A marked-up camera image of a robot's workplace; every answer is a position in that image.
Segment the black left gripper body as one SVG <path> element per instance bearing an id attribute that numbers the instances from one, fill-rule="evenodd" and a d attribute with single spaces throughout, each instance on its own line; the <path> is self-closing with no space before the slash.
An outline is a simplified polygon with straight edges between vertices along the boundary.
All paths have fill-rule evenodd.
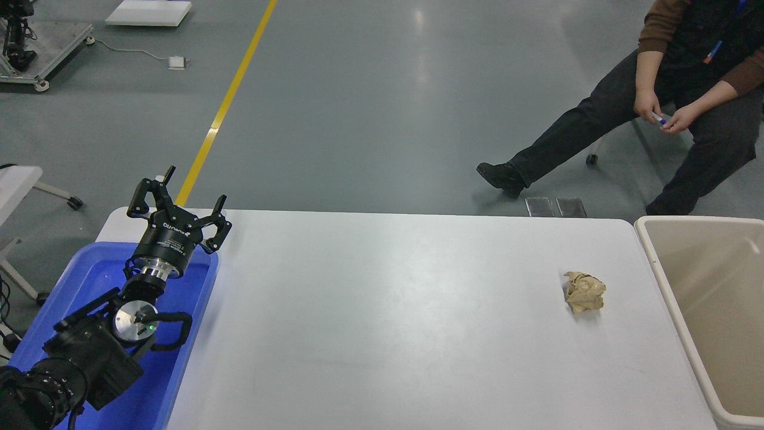
<path id="1" fill-rule="evenodd" d="M 198 217 L 179 207 L 160 208 L 151 213 L 148 226 L 134 253 L 133 262 L 159 259 L 175 271 L 184 271 L 200 242 L 201 229 L 193 223 Z"/>

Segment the person's right hand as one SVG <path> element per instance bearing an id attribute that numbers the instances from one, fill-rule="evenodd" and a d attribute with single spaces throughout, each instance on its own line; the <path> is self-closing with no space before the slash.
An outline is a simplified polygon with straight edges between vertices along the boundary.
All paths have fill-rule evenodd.
<path id="1" fill-rule="evenodd" d="M 660 124 L 661 106 L 653 89 L 636 89 L 633 111 L 650 124 Z"/>

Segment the person's left hand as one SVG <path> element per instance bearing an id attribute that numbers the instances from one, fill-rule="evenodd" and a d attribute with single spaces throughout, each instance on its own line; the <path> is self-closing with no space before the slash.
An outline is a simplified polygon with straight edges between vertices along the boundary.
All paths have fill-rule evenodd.
<path id="1" fill-rule="evenodd" d="M 696 102 L 678 108 L 671 119 L 661 126 L 661 131 L 666 134 L 680 134 L 688 130 L 689 126 L 701 115 L 701 109 Z"/>

